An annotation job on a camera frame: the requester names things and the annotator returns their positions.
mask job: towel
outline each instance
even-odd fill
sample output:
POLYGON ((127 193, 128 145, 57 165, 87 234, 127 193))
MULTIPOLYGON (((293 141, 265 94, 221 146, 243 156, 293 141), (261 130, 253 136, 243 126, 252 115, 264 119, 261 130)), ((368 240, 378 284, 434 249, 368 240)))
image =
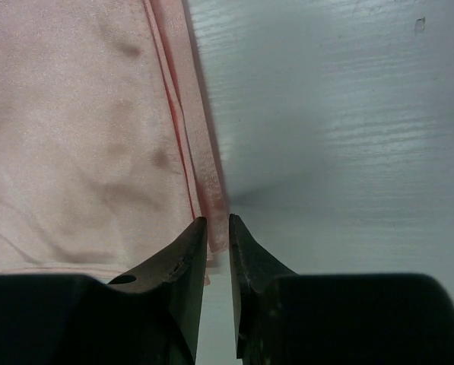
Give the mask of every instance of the towel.
POLYGON ((0 1, 0 273, 112 278, 227 204, 179 0, 0 1))

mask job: pink cloth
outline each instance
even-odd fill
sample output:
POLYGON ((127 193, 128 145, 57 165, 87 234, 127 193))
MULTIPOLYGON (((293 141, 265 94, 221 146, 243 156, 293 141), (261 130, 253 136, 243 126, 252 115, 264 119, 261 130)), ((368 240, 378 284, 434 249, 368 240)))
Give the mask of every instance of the pink cloth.
POLYGON ((111 278, 227 206, 179 0, 0 1, 0 273, 111 278))

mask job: pink towel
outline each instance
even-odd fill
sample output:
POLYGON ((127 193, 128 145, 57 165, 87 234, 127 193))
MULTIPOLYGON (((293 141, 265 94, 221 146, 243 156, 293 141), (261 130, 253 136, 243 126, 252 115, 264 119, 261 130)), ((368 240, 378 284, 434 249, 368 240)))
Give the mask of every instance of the pink towel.
POLYGON ((227 207, 180 0, 0 1, 0 273, 111 278, 227 207))

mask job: wooden surface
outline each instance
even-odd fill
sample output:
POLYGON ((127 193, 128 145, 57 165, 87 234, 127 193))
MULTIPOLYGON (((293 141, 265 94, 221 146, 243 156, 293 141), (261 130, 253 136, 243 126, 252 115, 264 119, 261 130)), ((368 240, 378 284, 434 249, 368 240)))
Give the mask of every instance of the wooden surface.
MULTIPOLYGON (((256 239, 298 272, 423 272, 454 299, 454 0, 189 5, 233 212, 256 239)), ((215 321, 229 338, 222 272, 200 351, 215 321)))

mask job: folded cloth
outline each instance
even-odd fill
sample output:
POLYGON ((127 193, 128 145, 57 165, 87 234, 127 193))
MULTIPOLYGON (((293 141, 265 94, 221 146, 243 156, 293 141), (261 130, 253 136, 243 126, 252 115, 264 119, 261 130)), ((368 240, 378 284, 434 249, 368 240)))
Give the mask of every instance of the folded cloth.
POLYGON ((0 273, 111 278, 209 219, 218 177, 179 0, 0 1, 0 273))

